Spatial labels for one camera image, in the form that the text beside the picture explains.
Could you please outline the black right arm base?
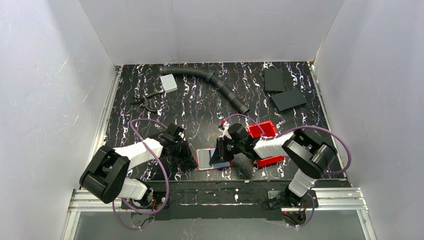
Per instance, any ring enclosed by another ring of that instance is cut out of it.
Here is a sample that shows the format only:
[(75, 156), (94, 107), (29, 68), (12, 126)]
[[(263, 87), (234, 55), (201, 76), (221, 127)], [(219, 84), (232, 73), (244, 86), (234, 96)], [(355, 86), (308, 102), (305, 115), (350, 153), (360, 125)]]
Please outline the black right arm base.
[(262, 203), (265, 210), (281, 210), (282, 218), (288, 227), (299, 228), (307, 225), (315, 214), (319, 206), (316, 192), (307, 191), (299, 197), (291, 191), (269, 191), (275, 195), (268, 195)]

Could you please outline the red card holder wallet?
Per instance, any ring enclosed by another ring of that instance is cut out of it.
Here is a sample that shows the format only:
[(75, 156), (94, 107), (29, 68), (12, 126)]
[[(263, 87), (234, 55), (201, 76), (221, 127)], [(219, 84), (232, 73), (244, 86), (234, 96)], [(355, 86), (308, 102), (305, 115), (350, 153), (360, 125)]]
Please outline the red card holder wallet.
[(222, 170), (233, 166), (231, 161), (218, 160), (215, 147), (200, 148), (195, 150), (195, 160), (197, 171), (204, 172), (210, 170)]

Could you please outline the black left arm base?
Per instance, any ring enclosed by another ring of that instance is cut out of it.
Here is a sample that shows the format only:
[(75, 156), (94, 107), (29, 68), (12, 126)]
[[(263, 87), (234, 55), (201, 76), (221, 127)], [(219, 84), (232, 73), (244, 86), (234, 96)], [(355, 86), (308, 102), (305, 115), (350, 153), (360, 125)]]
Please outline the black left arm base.
[(165, 198), (166, 191), (148, 190), (141, 200), (127, 198), (126, 201), (134, 208), (145, 211), (159, 209), (164, 204)]

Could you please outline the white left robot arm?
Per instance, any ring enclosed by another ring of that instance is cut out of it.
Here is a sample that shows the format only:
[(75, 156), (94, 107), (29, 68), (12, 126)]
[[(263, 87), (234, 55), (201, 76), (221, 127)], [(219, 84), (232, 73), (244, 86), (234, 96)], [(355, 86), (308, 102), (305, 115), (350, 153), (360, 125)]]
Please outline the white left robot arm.
[(181, 168), (197, 167), (184, 129), (171, 123), (142, 142), (117, 148), (101, 146), (82, 173), (79, 184), (105, 204), (124, 198), (148, 207), (154, 202), (153, 188), (142, 180), (129, 178), (127, 172), (155, 157)]

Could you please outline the red plastic tray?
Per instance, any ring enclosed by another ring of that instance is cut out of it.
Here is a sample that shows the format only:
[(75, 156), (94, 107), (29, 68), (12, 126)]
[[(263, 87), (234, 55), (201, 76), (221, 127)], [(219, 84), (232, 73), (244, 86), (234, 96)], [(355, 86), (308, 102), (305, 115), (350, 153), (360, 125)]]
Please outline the red plastic tray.
[(285, 160), (284, 152), (278, 150), (278, 147), (281, 147), (282, 144), (278, 141), (272, 141), (277, 130), (271, 120), (262, 121), (258, 125), (248, 125), (246, 129), (254, 139), (259, 138), (253, 148), (254, 153), (258, 155), (253, 162), (257, 168), (276, 165)]

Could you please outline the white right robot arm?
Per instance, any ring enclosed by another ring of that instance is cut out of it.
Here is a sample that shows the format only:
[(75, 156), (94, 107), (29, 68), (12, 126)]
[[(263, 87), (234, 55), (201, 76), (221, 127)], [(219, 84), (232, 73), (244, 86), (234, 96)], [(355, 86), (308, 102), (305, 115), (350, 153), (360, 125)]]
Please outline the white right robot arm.
[(312, 126), (290, 130), (280, 136), (262, 137), (252, 136), (245, 127), (235, 123), (217, 138), (209, 163), (230, 162), (237, 154), (244, 154), (257, 162), (271, 157), (289, 157), (298, 170), (286, 187), (284, 197), (300, 199), (324, 175), (337, 151), (315, 133)]

